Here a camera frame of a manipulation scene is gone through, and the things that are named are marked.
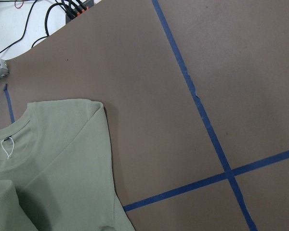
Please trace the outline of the olive green long-sleeve shirt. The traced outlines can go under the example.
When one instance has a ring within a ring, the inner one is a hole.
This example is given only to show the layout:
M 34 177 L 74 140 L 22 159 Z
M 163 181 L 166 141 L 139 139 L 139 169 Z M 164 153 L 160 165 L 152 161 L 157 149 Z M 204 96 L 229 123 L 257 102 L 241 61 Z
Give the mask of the olive green long-sleeve shirt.
M 0 231 L 132 230 L 101 102 L 29 103 L 0 129 Z

